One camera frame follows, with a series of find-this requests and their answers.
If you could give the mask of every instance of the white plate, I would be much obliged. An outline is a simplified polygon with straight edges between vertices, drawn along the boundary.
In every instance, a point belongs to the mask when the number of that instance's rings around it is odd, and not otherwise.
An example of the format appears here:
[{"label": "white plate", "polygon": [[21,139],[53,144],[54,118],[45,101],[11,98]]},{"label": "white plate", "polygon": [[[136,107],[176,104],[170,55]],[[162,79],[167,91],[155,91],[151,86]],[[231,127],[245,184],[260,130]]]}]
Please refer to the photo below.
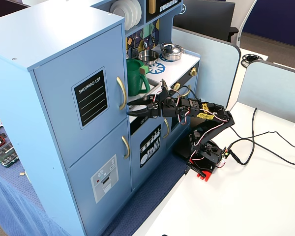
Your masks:
[{"label": "white plate", "polygon": [[133,2],[133,4],[136,6],[137,9],[137,21],[135,26],[140,22],[141,20],[141,16],[142,16],[142,10],[141,10],[141,5],[139,4],[138,0],[131,0]]},{"label": "white plate", "polygon": [[122,2],[122,1],[115,1],[113,3],[113,5],[111,6],[109,12],[110,13],[114,13],[114,11],[116,13],[122,13],[121,10],[124,12],[125,14],[125,20],[124,20],[124,29],[125,30],[129,30],[131,28],[131,25],[132,25],[132,16],[131,16],[131,11],[129,9],[129,7],[127,7],[127,5]]},{"label": "white plate", "polygon": [[130,9],[132,15],[132,24],[131,28],[135,26],[137,22],[137,8],[131,0],[119,0],[125,3],[125,5]]}]

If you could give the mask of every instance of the floor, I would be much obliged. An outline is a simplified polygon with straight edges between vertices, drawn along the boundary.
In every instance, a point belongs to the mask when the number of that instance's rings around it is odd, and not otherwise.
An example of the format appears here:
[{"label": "floor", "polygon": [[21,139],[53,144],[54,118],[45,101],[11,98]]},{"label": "floor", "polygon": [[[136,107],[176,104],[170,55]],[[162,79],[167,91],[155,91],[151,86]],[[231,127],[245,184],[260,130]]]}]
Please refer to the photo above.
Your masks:
[{"label": "floor", "polygon": [[[269,56],[268,61],[295,68],[295,47],[270,39],[243,33],[241,47]],[[0,227],[0,236],[6,236]]]}]

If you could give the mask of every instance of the black cable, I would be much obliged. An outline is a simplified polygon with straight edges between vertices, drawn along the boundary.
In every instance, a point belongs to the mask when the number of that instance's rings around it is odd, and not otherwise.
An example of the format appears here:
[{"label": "black cable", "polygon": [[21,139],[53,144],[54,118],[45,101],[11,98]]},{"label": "black cable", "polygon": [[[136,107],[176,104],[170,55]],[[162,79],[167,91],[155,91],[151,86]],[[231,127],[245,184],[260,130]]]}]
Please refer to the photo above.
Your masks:
[{"label": "black cable", "polygon": [[[235,132],[235,134],[242,139],[242,137],[234,130],[233,127],[231,127],[231,129]],[[261,136],[261,135],[264,135],[264,134],[277,134],[278,136],[280,136],[285,142],[287,142],[289,145],[291,145],[292,147],[295,148],[295,146],[293,144],[291,144],[289,141],[287,141],[282,135],[279,134],[279,132],[277,131],[268,131],[268,132],[265,132],[265,133],[262,133],[262,134],[258,134],[258,135],[255,135],[255,137],[258,137],[258,136]]]},{"label": "black cable", "polygon": [[[231,127],[231,129],[235,132],[235,134],[236,134],[240,139],[238,139],[238,140],[232,142],[232,143],[229,145],[229,147],[227,148],[229,154],[230,154],[230,155],[234,158],[234,160],[235,160],[236,162],[238,162],[239,164],[241,164],[241,165],[246,165],[246,164],[249,162],[249,160],[250,160],[250,158],[251,158],[251,156],[252,156],[252,153],[253,153],[253,150],[254,150],[254,145],[258,145],[259,147],[261,147],[261,148],[267,150],[268,152],[272,153],[273,155],[279,157],[279,158],[282,159],[283,161],[285,161],[285,162],[287,162],[287,163],[289,163],[289,164],[291,164],[291,165],[295,165],[295,163],[290,162],[290,161],[284,159],[283,157],[281,157],[280,155],[276,154],[275,152],[273,152],[273,151],[267,149],[266,147],[264,147],[264,146],[262,146],[262,145],[260,145],[260,144],[258,144],[258,143],[255,142],[255,137],[258,137],[258,136],[261,136],[261,135],[264,135],[264,134],[267,134],[267,133],[276,133],[276,134],[278,134],[283,140],[285,140],[289,145],[291,145],[292,147],[295,148],[294,145],[292,145],[289,141],[287,141],[285,138],[283,138],[282,135],[280,135],[277,131],[274,131],[274,132],[270,132],[270,131],[268,131],[268,132],[265,132],[265,133],[262,133],[262,134],[254,135],[253,122],[254,122],[254,117],[255,117],[256,110],[257,110],[257,108],[255,109],[255,111],[254,111],[254,113],[253,113],[253,116],[252,116],[252,136],[251,136],[251,137],[243,138],[243,137],[241,137],[241,136],[240,136],[240,135],[239,135],[239,134],[238,134],[238,133],[237,133],[237,132]],[[239,141],[242,141],[242,140],[247,140],[247,141],[250,141],[250,142],[253,143],[253,150],[252,150],[252,152],[251,152],[249,158],[247,159],[247,161],[246,161],[245,163],[242,163],[241,160],[240,160],[240,159],[239,159],[239,158],[238,158],[238,157],[232,152],[232,150],[230,150],[230,148],[231,148],[235,143],[237,143],[237,142],[239,142]]]},{"label": "black cable", "polygon": [[252,115],[252,121],[251,121],[251,131],[252,131],[252,150],[251,150],[251,153],[247,159],[247,161],[245,163],[242,163],[241,160],[233,153],[231,152],[231,147],[233,146],[233,144],[237,143],[237,141],[231,143],[229,145],[229,147],[227,148],[227,150],[229,150],[230,154],[232,155],[232,157],[235,159],[235,161],[237,161],[239,164],[245,166],[248,164],[248,162],[250,161],[251,157],[252,157],[252,154],[254,153],[255,151],[255,134],[254,134],[254,120],[255,120],[255,114],[256,114],[256,111],[257,111],[257,108],[255,108],[254,110],[254,113]]},{"label": "black cable", "polygon": [[190,89],[188,86],[184,85],[184,86],[181,86],[178,90],[180,90],[181,88],[187,88],[194,96],[195,98],[197,99],[198,102],[201,102],[200,99],[197,98],[196,94],[194,93],[194,91],[192,91],[192,89]]}]

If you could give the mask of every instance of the gray partition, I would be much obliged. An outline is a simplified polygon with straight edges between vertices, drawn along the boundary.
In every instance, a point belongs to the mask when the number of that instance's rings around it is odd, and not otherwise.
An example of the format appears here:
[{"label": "gray partition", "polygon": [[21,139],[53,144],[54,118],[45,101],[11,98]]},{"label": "gray partition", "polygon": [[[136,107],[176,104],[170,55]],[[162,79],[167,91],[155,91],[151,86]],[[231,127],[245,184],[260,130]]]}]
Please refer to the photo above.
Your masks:
[{"label": "gray partition", "polygon": [[240,59],[236,45],[173,27],[172,42],[201,55],[196,94],[227,107]]},{"label": "gray partition", "polygon": [[253,62],[246,70],[238,102],[295,122],[295,70]]}]

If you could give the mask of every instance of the sink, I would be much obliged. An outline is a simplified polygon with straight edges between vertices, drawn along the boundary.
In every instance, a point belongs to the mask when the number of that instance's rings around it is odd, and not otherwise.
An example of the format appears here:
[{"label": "sink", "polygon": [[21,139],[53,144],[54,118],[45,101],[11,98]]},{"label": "sink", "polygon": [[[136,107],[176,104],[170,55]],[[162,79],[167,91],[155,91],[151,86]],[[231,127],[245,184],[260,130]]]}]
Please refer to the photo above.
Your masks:
[{"label": "sink", "polygon": [[[160,86],[161,86],[161,82],[157,82],[157,81],[149,79],[149,78],[147,78],[147,81],[149,83],[149,86],[150,86],[151,90],[149,92],[147,92],[147,93],[140,93],[140,94],[138,94],[136,96],[129,97],[128,102],[132,102],[132,101],[137,100],[137,99],[139,99],[139,98],[141,98],[143,96],[146,96],[146,95],[155,94],[154,92],[158,88],[160,88]],[[142,89],[146,89],[146,86],[144,85],[144,83],[142,83]],[[136,106],[129,106],[129,110],[132,111],[135,107]]]}]

